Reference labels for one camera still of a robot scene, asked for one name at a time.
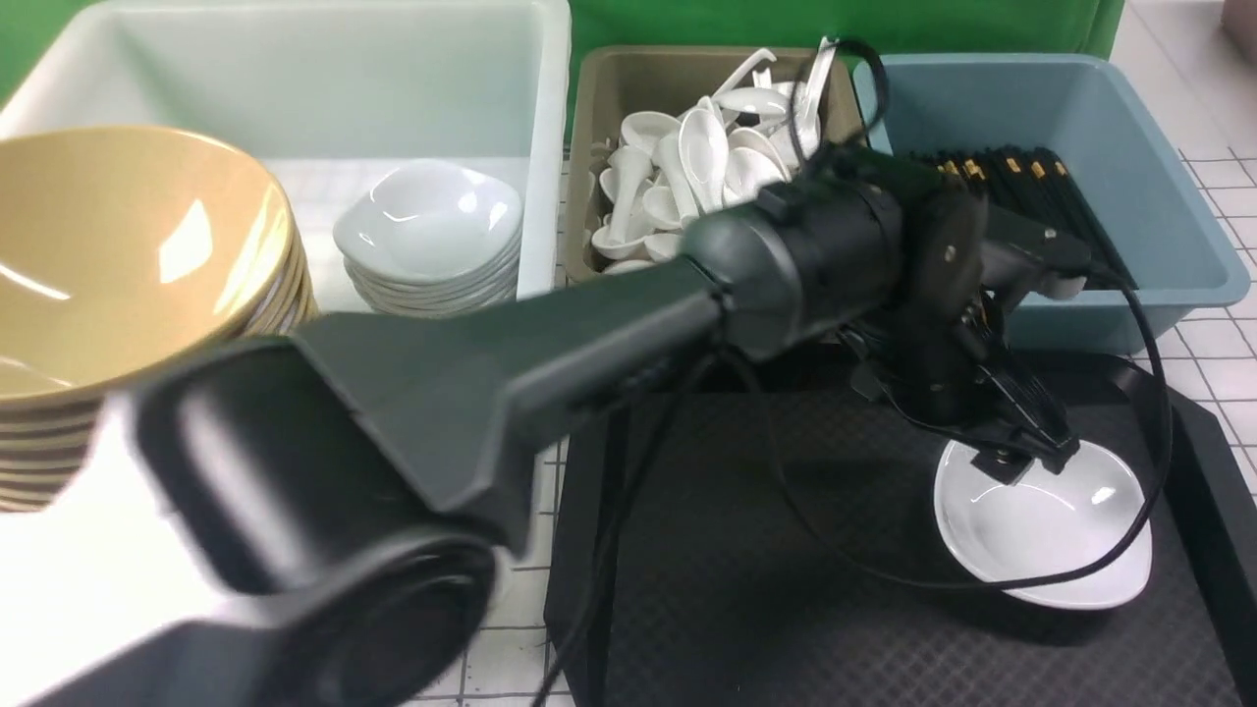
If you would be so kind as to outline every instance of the black wire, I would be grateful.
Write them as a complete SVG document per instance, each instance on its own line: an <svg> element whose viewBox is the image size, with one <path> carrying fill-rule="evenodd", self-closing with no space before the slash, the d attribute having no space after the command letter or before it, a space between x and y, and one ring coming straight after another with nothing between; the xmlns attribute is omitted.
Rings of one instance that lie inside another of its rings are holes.
<svg viewBox="0 0 1257 707"><path fill-rule="evenodd" d="M590 623L593 621L593 608L601 603L601 599L607 590L608 574L612 566L611 559L615 556L615 550L620 540L620 532L623 530L625 522L628 520L628 515L632 512L632 507L637 502L637 496L641 493L642 487L646 483L646 478L650 476L650 472L655 465L655 459L659 457L659 452L664 447L664 440L667 439L667 431L672 428L672 421L676 419L681 403L686 396L698 390L698 386L703 382L703 379L706 377L708 372L711 371L715 362L715 356L705 356L685 374L685 379L681 385L667 400L662 416L660 416L655 428L650 430L650 435L646 438L646 447L641 454L641 460L637 463L637 469L627 479L625 488L620 494L620 499L612 507L606 532L602 535L602 540L593 551L592 576L590 577L590 584L585 586L581 601L577 604L576 619L572 623L572 628L569 628L563 634L562 640L556 644L554 662L551 664L549 669L546 671L546 677L542 679L541 687L537 688L537 693L533 696L532 707L546 706L546 699L549 698L551 691L554 689L554 683L558 682L559 676L563 674L563 668L567 665L568 660L572 659L572 652L576 649L579 639L590 630Z"/></svg>
<svg viewBox="0 0 1257 707"><path fill-rule="evenodd" d="M768 408L768 399L764 394L764 389L760 385L754 369L744 357L735 355L733 352L724 352L722 359L729 366L732 366L733 370L738 374L738 376L745 385L748 392L753 394L759 400L759 409L760 409L760 415L763 416L764 434L768 444L768 460L771 464L771 472L774 477L774 481L777 482L782 497L786 501L786 504L789 506L791 512L793 513L794 518L798 520L798 522L803 526L803 530L807 531L810 536L812 536L817 542L825 546L838 560L841 560L846 565L850 565L860 570L861 572L872 575L875 577L879 577L881 580L892 584L906 585L916 589L941 590L941 591L975 591L975 590L1007 591L1012 589L1029 589L1035 586L1061 584L1099 572L1100 570L1107 567L1114 561L1116 561L1117 557L1121 557L1121 555L1126 552L1126 550L1135 542L1135 538L1139 537L1139 533L1143 532L1144 525L1148 522L1148 518L1153 512L1153 507L1156 504L1158 499L1161 496L1161 491L1165 488L1165 481L1169 477L1170 459L1174 449L1174 438L1173 438L1174 416L1173 416L1173 408L1170 406L1170 387L1165 380L1165 369L1161 366L1160 351L1158 351L1156 348L1156 337L1153 335L1153 328L1148 323L1148 316L1144 313L1144 307L1139 303L1139 298L1136 297L1134 289L1125 279L1115 276L1109 270L1096 272L1094 273L1094 277L1096 277L1096 279L1109 282L1115 287L1117 287L1121 291L1123 296L1126 298L1126 303L1130 306L1130 312L1135 317L1135 323L1139 327L1139 333L1144 340L1144 345L1148 347L1148 357L1153 367L1153 377L1156 380L1156 386L1160 391L1159 414L1161 425L1164 428L1161 430L1163 435L1161 448L1160 448L1160 454L1158 454L1156 457L1155 479L1153 482L1153 487L1148 491L1148 494L1144 499L1144 504L1140 507L1139 513L1135 515L1135 521L1130 525L1130 528L1121 537L1121 540L1112 546L1111 550L1105 552L1104 556L1101 556L1099 560L1091 562L1090 565L1079 567L1076 570L1070 570L1066 572L1057 572L1053 575L1045 575L1038 577L1024 577L1017 580L1004 580L993 582L921 581L894 575L891 572L886 572L876 567L865 565L864 562L856 560L846 551L843 551L841 547L831 542L828 538L826 538L825 535L817 528L817 526L807 517L807 513L803 512L797 498L794 497L793 491L789 487L789 482L786 478L786 470L784 467L782 465L781 448L777 442L777 433L773 426L772 410Z"/></svg>
<svg viewBox="0 0 1257 707"><path fill-rule="evenodd" d="M886 65L882 64L881 55L877 54L877 50L869 43L860 39L840 39L838 42L826 44L817 49L816 57L813 57L811 62L804 62L799 65L798 72L794 75L794 86L791 88L789 102L786 106L786 130L789 131L789 142L791 147L794 148L794 156L798 160L798 164L803 167L810 166L810 161L808 156L803 152L803 142L799 140L798 132L797 102L799 87L806 83L807 74L811 72L812 64L815 64L825 52L833 52L838 57L850 54L864 59L865 63L869 64L869 69L872 72L874 96L877 99L877 106L874 108L872 117L867 121L861 121L860 127L837 143L838 147L852 145L869 137L869 132L886 120L886 108L890 103L890 77L886 74Z"/></svg>

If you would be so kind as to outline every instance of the gray bin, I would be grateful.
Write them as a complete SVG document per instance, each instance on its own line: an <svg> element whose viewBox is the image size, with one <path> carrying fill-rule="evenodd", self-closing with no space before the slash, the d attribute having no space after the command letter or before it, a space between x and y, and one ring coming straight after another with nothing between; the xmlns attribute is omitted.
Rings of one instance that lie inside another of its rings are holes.
<svg viewBox="0 0 1257 707"><path fill-rule="evenodd" d="M1188 312L1234 304L1248 272L1178 153L1121 73L1091 57L919 54L885 58L890 111L870 145L901 155L1013 145L1058 153L1139 284L1159 336ZM855 72L865 120L872 74ZM1130 353L1143 348L1119 292L1031 296L1013 345Z"/></svg>

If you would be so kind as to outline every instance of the green backdrop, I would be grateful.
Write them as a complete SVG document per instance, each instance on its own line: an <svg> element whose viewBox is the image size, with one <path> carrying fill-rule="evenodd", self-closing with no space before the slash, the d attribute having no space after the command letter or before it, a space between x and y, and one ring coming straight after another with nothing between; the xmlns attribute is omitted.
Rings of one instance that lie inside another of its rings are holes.
<svg viewBox="0 0 1257 707"><path fill-rule="evenodd" d="M569 0L572 89L608 44L811 47L861 36L882 53L1077 52L1107 58L1123 0ZM0 102L91 0L0 0Z"/></svg>

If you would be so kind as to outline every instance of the white plastic bin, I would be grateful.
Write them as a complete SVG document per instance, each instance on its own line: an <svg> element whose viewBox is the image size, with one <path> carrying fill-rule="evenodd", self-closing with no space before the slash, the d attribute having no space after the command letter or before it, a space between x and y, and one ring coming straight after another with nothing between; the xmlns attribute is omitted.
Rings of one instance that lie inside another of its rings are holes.
<svg viewBox="0 0 1257 707"><path fill-rule="evenodd" d="M415 157L524 195L519 296L554 279L571 19L564 0L109 0L0 112L0 138L157 123L236 145L288 190L323 311L366 311L332 224Z"/></svg>

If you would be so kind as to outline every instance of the black mat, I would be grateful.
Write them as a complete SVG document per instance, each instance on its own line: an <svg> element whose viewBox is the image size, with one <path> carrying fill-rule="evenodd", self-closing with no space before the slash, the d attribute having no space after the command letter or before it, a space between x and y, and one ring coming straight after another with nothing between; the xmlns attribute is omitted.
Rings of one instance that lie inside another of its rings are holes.
<svg viewBox="0 0 1257 707"><path fill-rule="evenodd" d="M967 579L933 526L943 440L845 390L771 400L799 494L838 542L901 572ZM630 463L657 411L634 413ZM1146 479L1129 408L1079 408L1072 423ZM1168 508L1153 520L1149 587L1115 611L914 593L818 548L763 449L749 396L686 404L621 542L606 707L1241 704Z"/></svg>

